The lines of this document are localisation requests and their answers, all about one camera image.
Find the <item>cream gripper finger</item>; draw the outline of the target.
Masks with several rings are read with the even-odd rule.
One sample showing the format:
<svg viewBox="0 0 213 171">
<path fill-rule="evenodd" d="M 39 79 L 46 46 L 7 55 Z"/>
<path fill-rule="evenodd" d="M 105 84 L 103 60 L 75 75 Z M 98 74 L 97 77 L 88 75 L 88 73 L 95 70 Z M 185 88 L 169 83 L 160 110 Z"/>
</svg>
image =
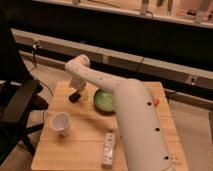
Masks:
<svg viewBox="0 0 213 171">
<path fill-rule="evenodd" d="M 80 91 L 80 99 L 82 101 L 86 101 L 89 98 L 89 93 L 88 93 L 88 89 L 84 88 Z"/>
</svg>

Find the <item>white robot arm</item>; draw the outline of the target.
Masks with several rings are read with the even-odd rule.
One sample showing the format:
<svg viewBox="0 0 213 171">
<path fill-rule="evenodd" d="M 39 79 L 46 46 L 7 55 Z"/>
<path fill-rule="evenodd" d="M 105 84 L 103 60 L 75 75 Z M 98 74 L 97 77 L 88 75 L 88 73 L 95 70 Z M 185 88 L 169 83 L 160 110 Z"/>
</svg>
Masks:
<svg viewBox="0 0 213 171">
<path fill-rule="evenodd" d="M 176 171 L 153 95 L 142 81 L 91 69 L 84 54 L 66 62 L 65 70 L 75 89 L 89 82 L 113 96 L 128 171 Z"/>
</svg>

